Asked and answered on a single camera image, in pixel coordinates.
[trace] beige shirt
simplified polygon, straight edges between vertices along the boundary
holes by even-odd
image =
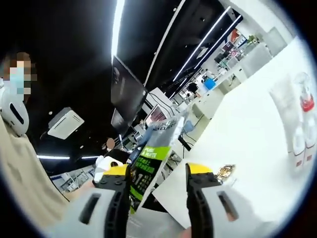
[[[0,117],[2,177],[25,215],[38,227],[59,221],[68,200],[47,176],[26,135],[18,137]]]

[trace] black ceiling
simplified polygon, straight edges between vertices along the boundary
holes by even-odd
[[[110,125],[111,39],[115,0],[31,1],[8,38],[36,64],[27,102],[28,136],[38,154],[78,159],[103,153],[101,145],[116,132]],[[180,0],[126,0],[118,57],[144,82],[155,52]],[[168,87],[197,44],[224,11],[217,0],[187,0],[175,20],[151,71],[148,89]],[[225,17],[205,41],[213,44],[232,23]],[[191,61],[183,78],[196,65]],[[48,122],[71,107],[85,120],[66,140],[46,134]]]

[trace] desk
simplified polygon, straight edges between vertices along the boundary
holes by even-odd
[[[235,164],[237,181],[233,188],[250,201],[263,221],[278,225],[293,212],[311,180],[313,167],[306,167],[298,177],[292,175],[283,125],[267,89],[285,73],[302,70],[309,74],[311,63],[302,43],[295,39],[245,83],[226,94],[192,150],[153,192],[183,227],[190,226],[185,181],[188,162],[206,165],[214,172],[226,164]],[[274,77],[268,77],[267,72],[275,73]]]

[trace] white tabletop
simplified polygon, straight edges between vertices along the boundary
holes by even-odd
[[[183,227],[190,226],[184,166],[187,162],[209,166],[216,173],[226,164],[235,164],[237,181],[233,188],[250,201],[254,212],[264,221],[280,223],[292,212],[306,189],[312,167],[293,176],[282,121],[267,88],[285,76],[284,69],[279,67],[281,60],[285,63],[288,54],[301,60],[298,57],[303,56],[298,44],[297,39],[282,56],[277,55],[253,75],[253,79],[225,96],[186,158],[153,192]],[[296,69],[294,65],[300,65],[297,60],[290,65],[293,71],[304,69]],[[274,71],[275,77],[268,76],[267,72]],[[263,78],[266,84],[257,85]]]

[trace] ceiling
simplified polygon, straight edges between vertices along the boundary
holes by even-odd
[[[19,30],[9,38],[36,64],[38,81],[31,83],[26,104],[30,117],[27,134],[37,154],[70,156],[70,167],[75,161],[77,167],[86,166],[89,162],[79,158],[104,153],[102,144],[117,135],[110,125],[114,110],[110,103],[110,54],[116,1],[31,2],[19,16],[22,21],[14,25]],[[125,2],[117,55],[145,82],[180,0]],[[223,11],[217,0],[185,2],[157,55],[147,83],[149,90],[158,86],[173,90],[173,78]],[[203,46],[213,44],[231,23],[226,16]],[[196,63],[190,61],[176,83],[193,73]],[[49,121],[64,107],[71,107],[85,122],[61,140],[47,135],[47,130]],[[52,173],[70,168],[66,167],[55,166]]]

